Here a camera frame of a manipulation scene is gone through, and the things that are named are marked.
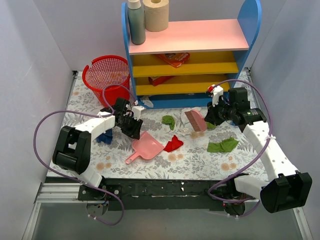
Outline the pink dustpan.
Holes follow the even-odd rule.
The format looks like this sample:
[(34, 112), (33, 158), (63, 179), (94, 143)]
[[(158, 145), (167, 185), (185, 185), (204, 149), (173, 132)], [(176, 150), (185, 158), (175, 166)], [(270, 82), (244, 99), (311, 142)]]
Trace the pink dustpan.
[(140, 135), (139, 140), (135, 139), (132, 142), (132, 148), (134, 153), (125, 160), (126, 164), (130, 164), (138, 157), (144, 160), (151, 160), (163, 151), (165, 147), (145, 131)]

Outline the pink hand brush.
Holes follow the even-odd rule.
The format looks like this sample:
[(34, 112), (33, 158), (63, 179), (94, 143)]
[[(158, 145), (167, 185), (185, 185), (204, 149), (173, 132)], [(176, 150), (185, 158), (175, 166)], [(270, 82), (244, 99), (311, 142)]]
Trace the pink hand brush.
[(204, 132), (207, 129), (205, 119), (198, 110), (191, 109), (185, 111), (184, 114), (195, 132)]

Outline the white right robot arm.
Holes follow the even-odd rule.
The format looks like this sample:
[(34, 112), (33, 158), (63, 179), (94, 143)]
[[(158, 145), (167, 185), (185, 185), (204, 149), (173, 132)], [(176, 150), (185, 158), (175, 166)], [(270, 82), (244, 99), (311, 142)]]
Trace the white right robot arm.
[(207, 94), (212, 101), (207, 104), (205, 121), (220, 125), (232, 121), (251, 142), (266, 170), (268, 180), (251, 177), (247, 173), (234, 173), (223, 180), (227, 195), (237, 199), (246, 194), (260, 200), (269, 213), (303, 207), (306, 204), (312, 178), (301, 173), (282, 151), (262, 110), (251, 108), (244, 87), (232, 88), (225, 99), (220, 86), (211, 85)]

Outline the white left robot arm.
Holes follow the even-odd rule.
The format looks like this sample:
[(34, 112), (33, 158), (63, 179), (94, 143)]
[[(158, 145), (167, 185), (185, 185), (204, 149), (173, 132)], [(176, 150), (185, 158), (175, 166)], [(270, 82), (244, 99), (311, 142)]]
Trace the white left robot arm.
[(111, 108), (102, 108), (97, 117), (74, 127), (62, 127), (53, 152), (53, 163), (81, 182), (90, 184), (89, 194), (95, 200), (103, 199), (107, 193), (101, 184), (103, 177), (90, 166), (92, 141), (114, 127), (132, 139), (140, 139), (143, 123), (140, 117), (144, 109), (140, 105), (131, 107), (128, 100), (119, 97)]

